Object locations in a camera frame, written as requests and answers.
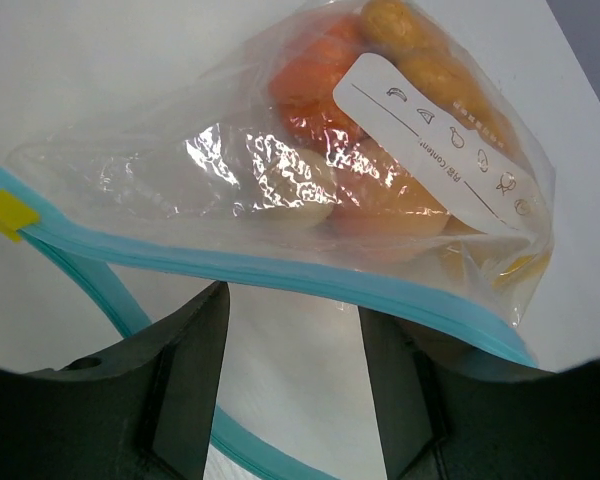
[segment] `produce in bag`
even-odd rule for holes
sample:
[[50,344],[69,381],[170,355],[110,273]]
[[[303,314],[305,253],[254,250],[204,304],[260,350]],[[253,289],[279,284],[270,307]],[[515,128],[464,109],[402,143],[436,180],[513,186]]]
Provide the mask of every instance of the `produce in bag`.
[[23,231],[90,258],[409,318],[522,363],[551,166],[431,18],[306,8],[190,87],[16,149]]

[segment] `white background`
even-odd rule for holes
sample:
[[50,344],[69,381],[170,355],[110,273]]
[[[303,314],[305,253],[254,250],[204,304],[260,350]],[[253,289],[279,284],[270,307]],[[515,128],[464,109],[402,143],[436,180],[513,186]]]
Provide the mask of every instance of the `white background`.
[[[0,163],[36,132],[190,82],[300,3],[0,0]],[[558,172],[555,255],[522,335],[546,369],[599,357],[600,104],[593,90],[544,0],[420,3],[472,52]],[[136,291],[144,288],[136,283]],[[190,284],[193,295],[198,284]],[[177,308],[182,296],[166,290],[161,308]],[[102,313],[50,263],[0,237],[0,365],[58,367],[116,340]]]

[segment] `printed label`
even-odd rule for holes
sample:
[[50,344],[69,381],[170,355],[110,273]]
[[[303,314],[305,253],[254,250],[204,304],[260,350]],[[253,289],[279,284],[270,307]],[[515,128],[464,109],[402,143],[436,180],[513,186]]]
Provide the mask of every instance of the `printed label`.
[[533,178],[429,101],[384,57],[361,55],[333,98],[458,219],[492,235],[536,238],[544,204]]

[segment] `yellow pull tab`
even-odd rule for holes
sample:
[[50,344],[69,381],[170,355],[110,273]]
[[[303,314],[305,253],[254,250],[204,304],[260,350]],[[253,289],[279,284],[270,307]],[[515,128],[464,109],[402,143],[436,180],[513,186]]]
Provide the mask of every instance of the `yellow pull tab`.
[[39,221],[38,212],[6,190],[0,190],[0,233],[17,243],[22,240],[18,230]]

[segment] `black plastic holder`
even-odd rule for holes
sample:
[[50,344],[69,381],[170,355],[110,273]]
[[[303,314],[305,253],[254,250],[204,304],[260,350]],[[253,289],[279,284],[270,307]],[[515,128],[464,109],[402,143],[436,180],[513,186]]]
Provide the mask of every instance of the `black plastic holder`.
[[[228,322],[216,283],[63,370],[0,369],[0,480],[202,479]],[[389,480],[600,479],[600,362],[547,375],[360,322]]]

